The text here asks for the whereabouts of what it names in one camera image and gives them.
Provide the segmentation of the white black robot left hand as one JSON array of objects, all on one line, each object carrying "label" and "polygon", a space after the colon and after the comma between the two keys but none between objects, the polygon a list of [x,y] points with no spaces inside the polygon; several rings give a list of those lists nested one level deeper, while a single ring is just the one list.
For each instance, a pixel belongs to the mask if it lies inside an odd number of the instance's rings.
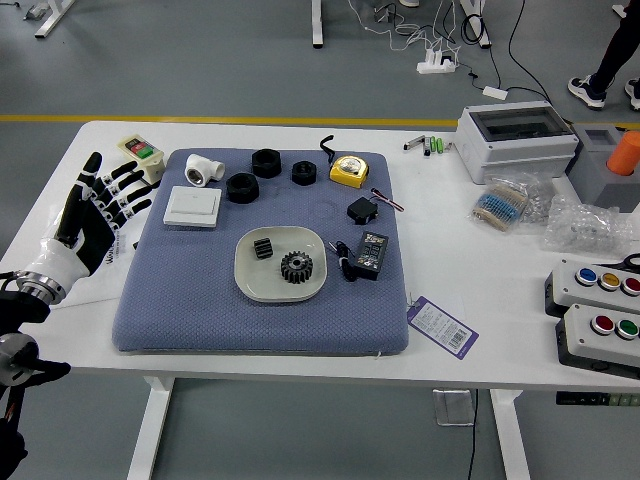
[{"label": "white black robot left hand", "polygon": [[130,161],[100,176],[102,155],[94,152],[80,171],[52,234],[42,241],[39,256],[18,277],[19,290],[57,304],[81,278],[95,273],[114,245],[116,232],[151,206],[150,186],[125,189],[144,172]]}]

